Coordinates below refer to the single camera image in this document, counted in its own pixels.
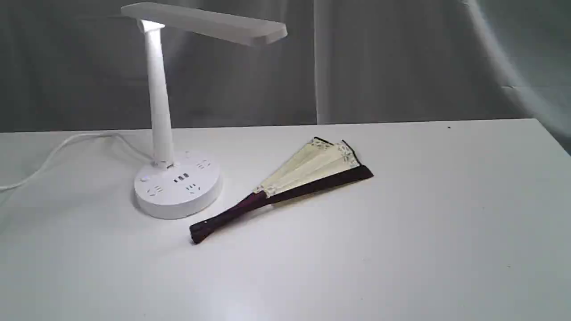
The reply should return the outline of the white desk lamp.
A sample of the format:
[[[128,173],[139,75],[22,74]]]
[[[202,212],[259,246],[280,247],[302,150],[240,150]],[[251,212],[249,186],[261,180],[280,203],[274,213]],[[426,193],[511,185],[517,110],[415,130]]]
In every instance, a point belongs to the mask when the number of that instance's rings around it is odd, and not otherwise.
[[[159,219],[181,219],[211,205],[222,192],[220,166],[208,155],[175,150],[161,31],[166,26],[241,45],[268,45],[287,36],[284,23],[176,5],[139,2],[121,14],[137,20],[145,38],[153,156],[134,178],[139,208]]]

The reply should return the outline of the paper folding fan purple ribs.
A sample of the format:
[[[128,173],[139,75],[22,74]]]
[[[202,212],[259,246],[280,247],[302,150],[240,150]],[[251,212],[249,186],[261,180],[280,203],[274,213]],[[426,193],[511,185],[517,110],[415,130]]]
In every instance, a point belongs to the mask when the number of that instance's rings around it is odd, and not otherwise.
[[[333,144],[314,136],[236,205],[192,224],[189,227],[191,242],[198,245],[214,232],[263,207],[365,181],[373,176],[345,140]]]

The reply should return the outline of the grey backdrop curtain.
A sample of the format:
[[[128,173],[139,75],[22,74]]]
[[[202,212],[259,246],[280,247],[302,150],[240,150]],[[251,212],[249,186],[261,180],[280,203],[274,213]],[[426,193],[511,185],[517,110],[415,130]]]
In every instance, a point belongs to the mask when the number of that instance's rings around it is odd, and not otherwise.
[[[129,0],[1,2],[2,132],[150,128]],[[282,22],[248,47],[161,31],[177,128],[532,117],[570,151],[568,0],[167,0]]]

